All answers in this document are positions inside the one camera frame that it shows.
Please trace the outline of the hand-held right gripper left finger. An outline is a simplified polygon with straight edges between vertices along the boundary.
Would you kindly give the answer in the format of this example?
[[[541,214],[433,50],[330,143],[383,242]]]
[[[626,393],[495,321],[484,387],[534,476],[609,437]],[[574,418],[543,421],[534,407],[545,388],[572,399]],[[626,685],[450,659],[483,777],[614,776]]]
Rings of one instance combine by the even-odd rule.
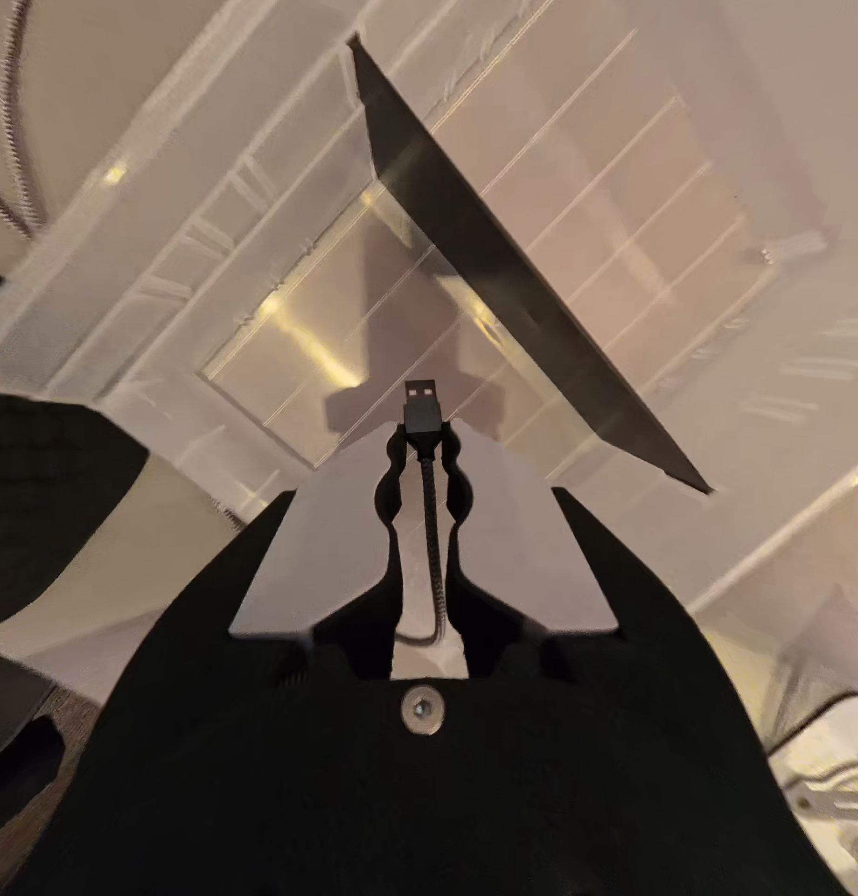
[[[406,454],[402,426],[387,422],[296,490],[230,623],[233,638],[338,648],[357,678],[390,679]]]

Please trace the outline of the metal stand bracket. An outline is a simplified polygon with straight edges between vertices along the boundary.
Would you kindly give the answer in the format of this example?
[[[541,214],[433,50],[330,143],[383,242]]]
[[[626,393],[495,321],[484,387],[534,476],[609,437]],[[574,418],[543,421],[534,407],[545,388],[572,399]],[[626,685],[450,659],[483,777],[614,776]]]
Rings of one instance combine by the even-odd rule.
[[[858,763],[817,776],[793,778],[783,794],[793,812],[803,819],[858,823]]]

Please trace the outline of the black divider plate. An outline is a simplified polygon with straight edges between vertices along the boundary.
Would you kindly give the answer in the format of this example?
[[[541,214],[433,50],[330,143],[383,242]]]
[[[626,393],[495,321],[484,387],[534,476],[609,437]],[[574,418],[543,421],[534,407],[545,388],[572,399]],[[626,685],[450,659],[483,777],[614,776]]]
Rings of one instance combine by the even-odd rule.
[[[378,181],[603,442],[708,496],[691,460],[364,47],[348,40]]]

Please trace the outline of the black wrist rest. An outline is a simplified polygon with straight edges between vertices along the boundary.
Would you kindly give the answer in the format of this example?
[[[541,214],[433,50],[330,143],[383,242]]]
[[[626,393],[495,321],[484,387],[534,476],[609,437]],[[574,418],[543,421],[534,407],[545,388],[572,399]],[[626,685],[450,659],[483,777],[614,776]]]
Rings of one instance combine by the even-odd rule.
[[[148,458],[92,409],[0,394],[0,623],[59,578]]]

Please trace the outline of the clear plastic box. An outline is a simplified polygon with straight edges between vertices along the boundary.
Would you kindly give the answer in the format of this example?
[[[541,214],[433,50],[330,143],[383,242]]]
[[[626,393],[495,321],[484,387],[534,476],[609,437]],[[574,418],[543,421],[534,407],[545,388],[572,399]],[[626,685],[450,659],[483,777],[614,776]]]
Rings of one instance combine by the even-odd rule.
[[[603,442],[378,181],[347,40],[713,488]],[[405,379],[692,610],[858,491],[858,2],[0,2],[0,393],[251,519]]]

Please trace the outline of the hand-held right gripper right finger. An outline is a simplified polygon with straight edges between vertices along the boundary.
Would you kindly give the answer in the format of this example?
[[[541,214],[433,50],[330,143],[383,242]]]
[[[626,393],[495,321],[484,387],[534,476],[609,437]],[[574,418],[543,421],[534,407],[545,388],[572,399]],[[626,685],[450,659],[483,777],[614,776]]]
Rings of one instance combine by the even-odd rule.
[[[512,645],[618,631],[551,484],[534,464],[462,420],[446,425],[442,464],[453,520],[446,606],[469,678],[490,678]]]

